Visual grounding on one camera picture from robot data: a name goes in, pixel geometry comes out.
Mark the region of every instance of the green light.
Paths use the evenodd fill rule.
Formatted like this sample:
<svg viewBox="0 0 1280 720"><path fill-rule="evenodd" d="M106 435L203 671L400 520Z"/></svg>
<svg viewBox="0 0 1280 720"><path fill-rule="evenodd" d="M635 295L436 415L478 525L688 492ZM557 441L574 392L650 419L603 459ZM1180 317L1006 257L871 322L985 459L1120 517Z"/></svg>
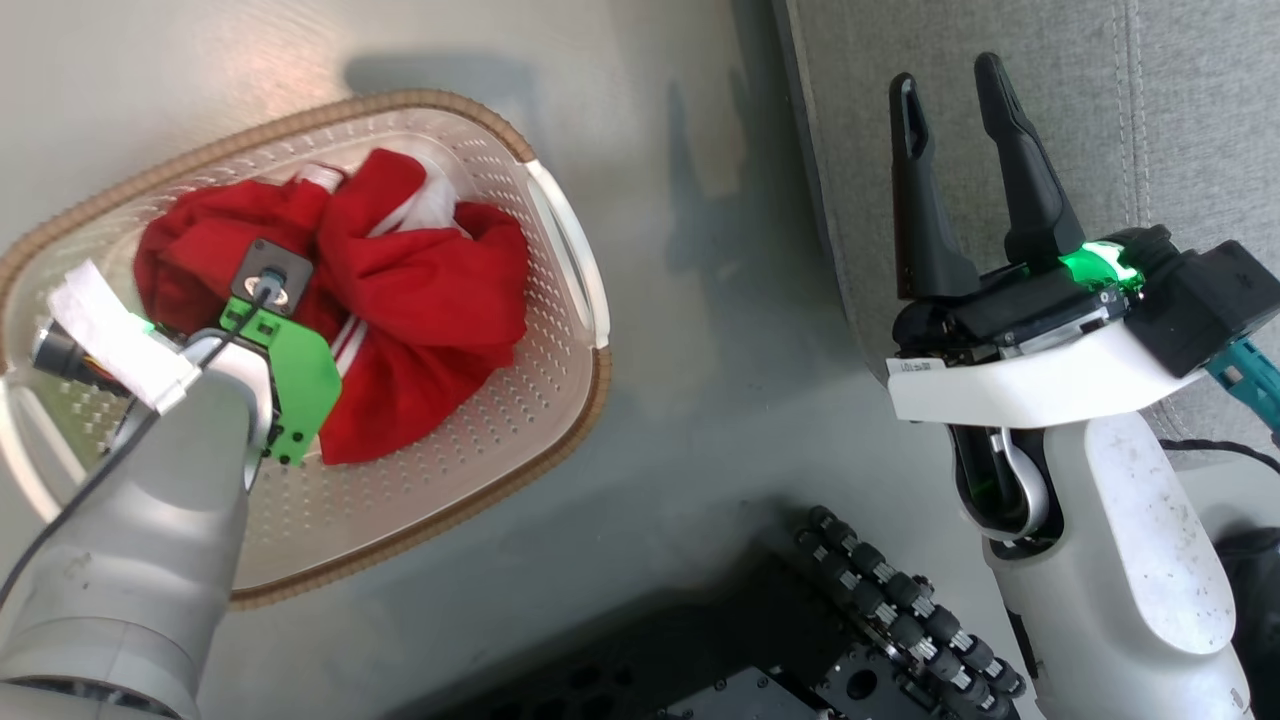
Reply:
<svg viewBox="0 0 1280 720"><path fill-rule="evenodd" d="M1085 242L1079 250L1062 256L1062 264L1071 270L1075 282L1089 288L1119 283L1129 291L1142 287L1142 273L1120 264L1124 249L1114 242Z"/></svg>

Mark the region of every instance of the label sticker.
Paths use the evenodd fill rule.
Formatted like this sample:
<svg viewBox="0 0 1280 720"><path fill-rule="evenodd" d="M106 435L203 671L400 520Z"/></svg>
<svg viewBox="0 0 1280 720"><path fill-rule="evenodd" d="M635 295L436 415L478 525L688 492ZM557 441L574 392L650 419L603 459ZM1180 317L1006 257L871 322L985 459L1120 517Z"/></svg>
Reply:
<svg viewBox="0 0 1280 720"><path fill-rule="evenodd" d="M938 357L886 357L884 365L888 366L890 375L947 369L946 361Z"/></svg>

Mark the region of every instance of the gray fabric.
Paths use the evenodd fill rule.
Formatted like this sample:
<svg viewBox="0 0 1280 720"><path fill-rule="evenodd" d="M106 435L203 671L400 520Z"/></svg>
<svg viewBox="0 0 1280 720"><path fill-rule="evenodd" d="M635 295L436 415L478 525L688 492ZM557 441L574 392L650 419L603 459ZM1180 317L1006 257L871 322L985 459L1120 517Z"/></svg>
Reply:
<svg viewBox="0 0 1280 720"><path fill-rule="evenodd" d="M1180 247L1236 238L1280 265L1280 4L1270 0L787 0L824 222L846 309L882 379L895 345L888 83L920 83L942 191L964 250L1002 264L996 150L973 59L998 53L1085 232L1164 223ZM1280 324L1257 337L1280 355ZM1162 437L1270 448L1211 380L1148 410Z"/></svg>

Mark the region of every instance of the black cable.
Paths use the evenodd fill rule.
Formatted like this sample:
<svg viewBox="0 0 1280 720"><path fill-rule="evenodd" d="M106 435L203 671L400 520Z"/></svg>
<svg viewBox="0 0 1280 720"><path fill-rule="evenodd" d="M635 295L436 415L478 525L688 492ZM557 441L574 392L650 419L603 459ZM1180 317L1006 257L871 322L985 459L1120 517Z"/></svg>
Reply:
<svg viewBox="0 0 1280 720"><path fill-rule="evenodd" d="M232 328L229 333L223 336L223 338L218 342L214 350L209 352L209 355L205 355L205 357L196 364L196 366L200 368L201 372L206 370L209 368L209 364L216 360L218 356L221 355L224 350L227 350L227 346L230 345L237 337L239 337L241 333L244 332L244 328L247 328L253 316L257 315L257 311L261 310L264 305L266 305L266 300L269 296L270 292L264 291L261 296L255 299L250 311L246 313L243 318L241 318L241 320L236 324L234 328ZM138 445L142 442L142 438L146 437L147 432L151 430L151 428L156 424L156 420L159 419L160 415L156 414L155 410L148 411L146 416L143 416L142 420L138 423L138 427L137 429L133 430L133 434L124 441L124 445L122 445L115 452L109 455L106 460L104 460L102 464L93 470L93 474L90 475L87 480L84 480L84 484L81 486L81 489L76 493L76 496L70 498L70 501L67 503L65 507L63 507L61 512L59 512L58 516L54 518L51 523L49 523L47 525L44 527L44 529L40 530L40 534L36 536L36 539L31 541L31 544L28 544L27 550L22 552L22 556L18 559L18 562L15 562L13 569L9 570L9 577L5 578L4 585L0 587L0 611L4 610L5 602L9 600L9 594L13 593L13 588L17 587L18 579L22 578L22 573L27 569L27 565L29 565L31 561L36 557L36 553L40 552L40 548L44 547L46 542L49 542L49 538L54 537L54 533L60 530L63 525L65 525L67 521L70 520L72 515L76 514L76 510L78 510L81 505L84 505L84 501L88 500L91 495L93 495L93 491L96 491L99 486L101 486L106 480L106 478L111 475L111 471L114 471L120 465L120 462L123 462L124 459L128 457L129 454L138 447Z"/></svg>
<svg viewBox="0 0 1280 720"><path fill-rule="evenodd" d="M1242 445L1239 442L1231 442L1226 439L1203 439L1203 438L1162 439L1160 441L1160 447L1170 452L1188 452L1196 450L1235 452L1236 455L1243 455L1245 457L1251 457L1253 460L1257 460L1258 462L1262 462L1267 468L1275 470L1277 475L1280 475L1280 460L1276 460L1275 457L1271 457L1265 452L1258 452L1257 450L1253 450L1252 447Z"/></svg>

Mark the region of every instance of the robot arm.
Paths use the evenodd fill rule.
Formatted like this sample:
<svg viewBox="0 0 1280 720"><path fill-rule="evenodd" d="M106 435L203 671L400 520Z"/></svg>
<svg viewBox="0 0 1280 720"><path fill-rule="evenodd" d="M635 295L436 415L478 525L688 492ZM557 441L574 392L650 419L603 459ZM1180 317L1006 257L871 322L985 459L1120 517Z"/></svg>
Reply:
<svg viewBox="0 0 1280 720"><path fill-rule="evenodd" d="M1087 243L1000 59L974 73L1011 224L1010 265L980 278L951 240L915 81L891 91L913 301L893 328L897 415L951 433L956 489L1047 717L1252 717L1226 575L1137 411L1207 366L1280 423L1275 368L1247 355L1280 282L1239 243L1180 254L1160 225Z"/></svg>
<svg viewBox="0 0 1280 720"><path fill-rule="evenodd" d="M198 359L216 343L206 337L186 354ZM230 597L246 480L266 448L271 402L266 360L228 345L150 429L154 415L136 404L111 452L146 434L29 566L28 594L0 648L6 717L132 717L125 708L198 717L196 692Z"/></svg>

